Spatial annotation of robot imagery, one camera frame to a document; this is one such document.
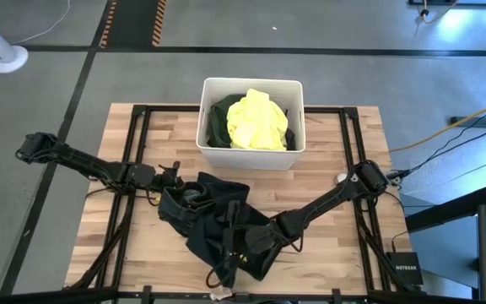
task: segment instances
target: black garment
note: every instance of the black garment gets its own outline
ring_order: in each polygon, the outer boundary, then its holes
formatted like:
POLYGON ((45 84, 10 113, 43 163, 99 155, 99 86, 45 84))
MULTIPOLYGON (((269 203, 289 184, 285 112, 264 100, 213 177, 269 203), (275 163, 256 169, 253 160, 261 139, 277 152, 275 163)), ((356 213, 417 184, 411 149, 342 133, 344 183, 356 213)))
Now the black garment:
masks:
POLYGON ((159 203, 159 217, 168 221, 182 236, 186 246, 214 268, 225 287, 233 287, 235 269, 245 270, 257 280, 268 272, 281 247, 251 254, 244 230, 249 225, 267 225, 270 219, 246 203, 250 188, 227 182, 204 172, 197 182, 180 188, 165 188, 159 203))
POLYGON ((286 138, 286 150, 288 151, 295 151, 295 134, 289 128, 286 129, 286 133, 284 134, 284 138, 286 138))
POLYGON ((208 145, 212 148, 230 148, 232 139, 228 134, 228 109, 245 95, 235 94, 224 97, 211 106, 209 110, 209 123, 206 130, 208 145))

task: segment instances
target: cable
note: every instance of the cable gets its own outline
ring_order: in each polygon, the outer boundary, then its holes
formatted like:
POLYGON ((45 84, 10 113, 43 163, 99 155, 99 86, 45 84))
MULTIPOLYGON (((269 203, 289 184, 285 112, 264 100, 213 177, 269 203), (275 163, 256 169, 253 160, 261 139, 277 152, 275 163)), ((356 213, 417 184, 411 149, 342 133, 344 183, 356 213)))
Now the cable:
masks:
POLYGON ((145 190, 145 195, 150 205, 152 205, 153 207, 159 206, 159 203, 153 203, 153 201, 151 200, 151 197, 149 196, 149 189, 145 190))
POLYGON ((425 22, 426 24, 431 24, 433 22, 435 22, 436 20, 444 17, 445 14, 447 14, 447 12, 449 12, 454 6, 456 6, 456 4, 459 2, 459 0, 455 0, 455 2, 444 12, 442 13, 441 15, 439 15, 438 17, 430 20, 430 21, 427 21, 427 15, 429 14, 429 10, 427 9, 427 0, 423 0, 423 6, 424 6, 424 9, 423 11, 421 11, 421 18, 423 19, 423 22, 425 22))
MULTIPOLYGON (((384 194, 387 194, 391 197, 393 197, 394 199, 396 199, 396 201, 398 201, 398 203, 401 205, 401 208, 402 208, 402 211, 404 211, 404 205, 402 205, 402 202, 401 202, 401 199, 398 198, 397 196, 395 196, 395 194, 393 193, 389 193, 388 191, 385 191, 384 194)), ((370 202, 367 201, 367 204, 370 206, 376 206, 378 204, 378 198, 374 198, 373 200, 371 200, 370 202)), ((362 212, 369 212, 368 209, 361 209, 362 212)))
POLYGON ((103 192, 103 191, 112 190, 112 189, 113 189, 113 187, 104 187, 104 188, 101 188, 101 189, 93 190, 93 191, 85 194, 85 198, 87 198, 89 195, 92 195, 92 194, 95 194, 95 193, 100 193, 100 192, 103 192))
POLYGON ((470 119, 472 119, 472 118, 476 117, 477 115, 483 114, 483 113, 485 113, 485 112, 486 112, 486 108, 484 108, 484 109, 482 109, 482 110, 480 110, 480 111, 477 111, 477 112, 473 113, 473 114, 472 114, 472 115, 470 115, 469 117, 463 118, 462 120, 460 120, 460 121, 458 121, 458 122, 455 122, 455 123, 451 124, 449 127, 444 128, 444 129, 440 130, 439 132, 437 132, 437 133, 435 133, 435 134, 433 134, 433 135, 429 136, 428 138, 425 138, 425 139, 423 139, 423 140, 418 141, 417 143, 410 144, 410 145, 407 145, 407 146, 405 146, 405 147, 401 147, 401 148, 390 149, 390 150, 389 150, 389 152, 391 153, 391 152, 397 152, 397 151, 402 151, 402 150, 405 150, 405 149, 410 149, 410 148, 413 148, 413 147, 415 147, 415 146, 417 146, 417 145, 420 145, 420 144, 422 144, 422 143, 425 143, 425 142, 427 142, 427 141, 431 140, 432 138, 435 138, 436 136, 438 136, 438 135, 440 135, 440 134, 442 134, 442 133, 444 133, 444 132, 447 132, 447 131, 449 131, 449 130, 453 129, 454 127, 459 126, 460 124, 462 124, 462 123, 464 123, 464 122, 467 122, 467 121, 469 121, 470 119))
POLYGON ((469 125, 468 127, 466 128, 463 128, 462 131, 457 135, 455 136, 454 138, 451 138, 450 140, 447 141, 447 143, 445 143, 441 148, 437 149, 431 156, 429 156, 429 158, 424 161, 423 163, 421 163, 420 165, 418 166, 415 166, 414 168, 410 169, 405 176, 408 176, 410 175, 412 172, 416 171, 416 170, 419 170, 419 168, 421 168, 421 166, 423 166, 424 164, 428 163, 429 161, 433 160, 434 158, 436 158, 437 153, 440 152, 441 150, 445 149, 447 147, 447 145, 452 142, 453 140, 457 139, 457 138, 460 138, 464 132, 466 130, 468 130, 469 128, 472 128, 473 126, 475 126, 476 124, 478 124, 479 121, 481 121, 482 119, 484 119, 486 117, 486 114, 483 115, 482 117, 478 118, 475 122, 473 122, 471 125, 469 125))
POLYGON ((424 162, 423 162, 421 165, 416 166, 416 167, 414 167, 413 169, 410 169, 410 172, 408 173, 408 175, 409 175, 409 174, 411 174, 412 172, 416 171, 416 170, 419 170, 419 168, 421 168, 421 166, 425 165, 426 163, 428 163, 429 161, 431 161, 431 160, 435 159, 436 157, 442 156, 442 155, 444 155, 444 154, 446 154, 446 153, 448 153, 448 152, 450 152, 450 151, 452 151, 452 150, 454 150, 454 149, 456 149, 456 148, 458 148, 458 147, 460 147, 460 146, 462 146, 462 145, 464 145, 464 144, 468 144, 468 143, 470 143, 470 142, 472 142, 472 141, 474 141, 474 140, 476 140, 476 139, 482 138, 482 137, 483 137, 483 136, 485 136, 485 135, 486 135, 486 132, 485 132, 485 133, 483 133, 483 134, 481 134, 481 135, 478 135, 478 136, 476 136, 476 137, 474 137, 474 138, 470 138, 469 140, 467 140, 467 141, 465 141, 465 142, 462 142, 462 143, 460 143, 460 144, 458 144, 458 145, 456 145, 456 146, 453 146, 453 147, 451 147, 451 148, 447 149, 446 151, 444 151, 444 152, 442 152, 442 153, 440 153, 440 154, 437 154, 437 155, 435 155, 435 156, 433 156, 433 157, 431 157, 431 158, 428 158, 428 159, 427 159, 426 161, 424 161, 424 162))
POLYGON ((406 233, 408 233, 408 231, 404 231, 403 233, 399 233, 391 239, 391 249, 393 250, 393 252, 397 252, 397 249, 395 248, 395 238, 397 238, 397 236, 401 236, 401 235, 406 234, 406 233))
POLYGON ((53 30, 56 27, 56 25, 58 25, 60 22, 62 22, 65 19, 65 17, 67 17, 68 11, 70 11, 70 10, 71 10, 71 0, 67 0, 67 10, 63 14, 63 16, 58 21, 56 21, 56 23, 53 24, 48 30, 45 30, 45 31, 43 31, 43 32, 41 32, 39 34, 36 34, 36 35, 32 35, 31 37, 27 37, 27 38, 25 38, 25 39, 23 39, 21 41, 16 41, 16 42, 14 42, 14 44, 18 44, 18 43, 30 41, 31 39, 35 39, 36 37, 42 36, 44 34, 47 34, 51 30, 53 30))

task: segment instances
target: yellow cloth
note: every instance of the yellow cloth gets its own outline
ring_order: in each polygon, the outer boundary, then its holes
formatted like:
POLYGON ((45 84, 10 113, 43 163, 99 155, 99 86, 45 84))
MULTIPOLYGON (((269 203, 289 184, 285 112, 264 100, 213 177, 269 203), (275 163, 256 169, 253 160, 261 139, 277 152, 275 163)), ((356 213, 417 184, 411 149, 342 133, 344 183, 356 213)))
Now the yellow cloth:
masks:
POLYGON ((227 115, 232 148, 286 150, 288 119, 269 94, 250 89, 227 115))

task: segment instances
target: clothing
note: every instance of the clothing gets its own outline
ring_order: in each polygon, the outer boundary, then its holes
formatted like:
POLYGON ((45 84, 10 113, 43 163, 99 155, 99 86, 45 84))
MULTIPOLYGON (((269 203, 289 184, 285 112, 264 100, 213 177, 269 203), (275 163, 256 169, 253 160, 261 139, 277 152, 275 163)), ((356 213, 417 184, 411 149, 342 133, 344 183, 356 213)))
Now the clothing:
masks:
POLYGON ((230 148, 232 139, 226 127, 228 123, 226 119, 228 109, 243 97, 245 97, 243 94, 228 95, 211 106, 211 110, 209 111, 209 124, 206 129, 209 147, 230 148))
POLYGON ((229 108, 227 119, 232 148, 286 150, 288 119, 269 94, 248 90, 229 108))
POLYGON ((196 182, 167 187, 160 197, 160 219, 187 237, 187 248, 213 268, 224 287, 233 287, 238 267, 262 280, 281 250, 276 246, 253 254, 244 242, 233 242, 249 225, 270 223, 267 216, 246 203, 249 191, 245 184, 200 172, 196 182), (237 252, 235 259, 227 262, 233 252, 237 252), (243 253, 248 257, 245 262, 237 258, 243 253))
POLYGON ((286 138, 286 150, 288 151, 295 151, 295 134, 294 131, 290 130, 289 128, 286 129, 286 134, 284 135, 286 138))

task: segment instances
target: yellow and black hazard tape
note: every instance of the yellow and black hazard tape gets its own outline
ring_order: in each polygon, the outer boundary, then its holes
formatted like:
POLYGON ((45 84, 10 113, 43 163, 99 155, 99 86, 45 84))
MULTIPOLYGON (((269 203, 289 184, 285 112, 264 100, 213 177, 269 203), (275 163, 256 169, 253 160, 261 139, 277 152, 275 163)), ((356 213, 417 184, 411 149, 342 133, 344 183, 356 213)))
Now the yellow and black hazard tape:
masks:
POLYGON ((111 22, 114 19, 114 12, 116 11, 117 0, 111 1, 110 11, 108 12, 108 20, 106 20, 105 31, 102 33, 100 39, 100 47, 105 48, 108 42, 108 35, 110 34, 111 22))
POLYGON ((162 34, 162 24, 165 21, 166 0, 158 0, 157 14, 155 16, 155 25, 153 28, 153 40, 151 44, 153 46, 159 46, 160 35, 162 34))

